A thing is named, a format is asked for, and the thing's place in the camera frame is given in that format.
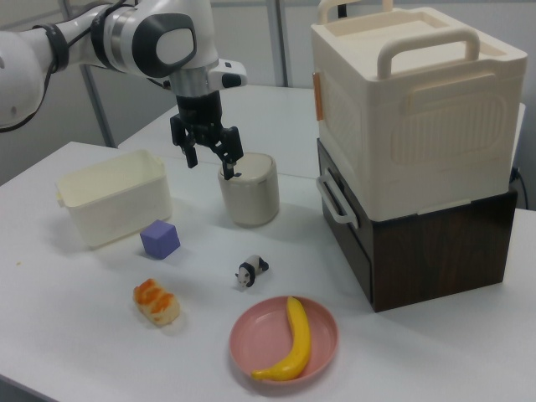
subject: toy panda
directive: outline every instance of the toy panda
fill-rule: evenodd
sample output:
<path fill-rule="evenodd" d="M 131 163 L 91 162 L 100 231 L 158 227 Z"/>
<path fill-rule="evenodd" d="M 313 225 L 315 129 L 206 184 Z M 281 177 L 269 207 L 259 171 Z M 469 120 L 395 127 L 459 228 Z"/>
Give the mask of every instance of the toy panda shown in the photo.
<path fill-rule="evenodd" d="M 234 274 L 238 278 L 238 283 L 242 287 L 252 287 L 255 283 L 255 277 L 268 271 L 268 263 L 258 255 L 252 255 L 245 262 L 240 264 L 238 274 Z"/>

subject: white table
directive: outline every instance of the white table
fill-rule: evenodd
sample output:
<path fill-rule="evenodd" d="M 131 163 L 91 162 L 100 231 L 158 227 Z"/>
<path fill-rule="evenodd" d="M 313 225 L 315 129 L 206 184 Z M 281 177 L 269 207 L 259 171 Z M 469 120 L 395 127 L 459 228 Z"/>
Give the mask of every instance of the white table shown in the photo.
<path fill-rule="evenodd" d="M 273 156 L 279 173 L 315 178 L 318 176 L 318 123 L 312 90 L 247 85 L 220 91 L 222 124 L 237 126 L 244 152 Z M 169 119 L 173 107 L 122 142 L 125 151 L 147 149 L 163 157 L 184 159 L 171 140 Z M 195 147 L 200 162 L 218 163 L 207 147 Z"/>
<path fill-rule="evenodd" d="M 217 166 L 164 158 L 181 247 L 152 260 L 132 235 L 89 250 L 54 182 L 120 153 L 70 143 L 0 188 L 0 377 L 80 402 L 536 400 L 535 213 L 516 211 L 502 284 L 377 314 L 309 178 L 280 175 L 280 213 L 241 229 L 225 213 Z M 271 269 L 239 291 L 236 267 L 254 253 Z M 169 327 L 131 300 L 148 277 L 182 304 Z M 228 336 L 248 307 L 286 294 L 327 307 L 340 344 L 314 382 L 271 388 L 235 369 Z"/>

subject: plate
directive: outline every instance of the plate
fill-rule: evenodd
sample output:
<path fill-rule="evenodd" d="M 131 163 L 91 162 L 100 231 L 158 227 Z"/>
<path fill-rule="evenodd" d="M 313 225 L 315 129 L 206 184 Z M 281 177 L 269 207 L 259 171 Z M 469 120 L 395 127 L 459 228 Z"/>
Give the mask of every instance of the plate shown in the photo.
<path fill-rule="evenodd" d="M 274 297 L 255 304 L 236 321 L 229 338 L 230 354 L 248 377 L 255 369 L 265 369 L 283 359 L 292 348 L 292 332 L 286 317 L 288 296 Z M 338 328 L 331 313 L 305 297 L 303 305 L 311 329 L 311 357 L 297 379 L 263 380 L 275 385 L 295 384 L 322 372 L 338 347 Z"/>

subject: toy banana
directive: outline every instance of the toy banana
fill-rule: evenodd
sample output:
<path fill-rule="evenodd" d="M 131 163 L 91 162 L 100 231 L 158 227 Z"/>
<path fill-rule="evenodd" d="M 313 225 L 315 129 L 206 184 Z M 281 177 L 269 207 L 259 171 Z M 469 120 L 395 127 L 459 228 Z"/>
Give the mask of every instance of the toy banana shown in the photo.
<path fill-rule="evenodd" d="M 286 300 L 286 316 L 292 330 L 292 349 L 280 362 L 269 368 L 254 370 L 254 379 L 288 381 L 303 371 L 311 357 L 311 331 L 305 309 L 299 300 L 289 296 Z"/>

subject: orange tape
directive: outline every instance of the orange tape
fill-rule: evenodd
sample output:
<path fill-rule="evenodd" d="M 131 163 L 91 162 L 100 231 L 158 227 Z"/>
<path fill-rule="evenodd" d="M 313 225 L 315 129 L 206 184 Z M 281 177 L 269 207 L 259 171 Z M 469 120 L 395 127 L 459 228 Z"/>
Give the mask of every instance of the orange tape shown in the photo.
<path fill-rule="evenodd" d="M 320 91 L 320 73 L 312 75 L 313 88 L 315 90 L 315 106 L 317 108 L 317 121 L 324 120 L 324 111 L 322 108 L 322 92 Z"/>

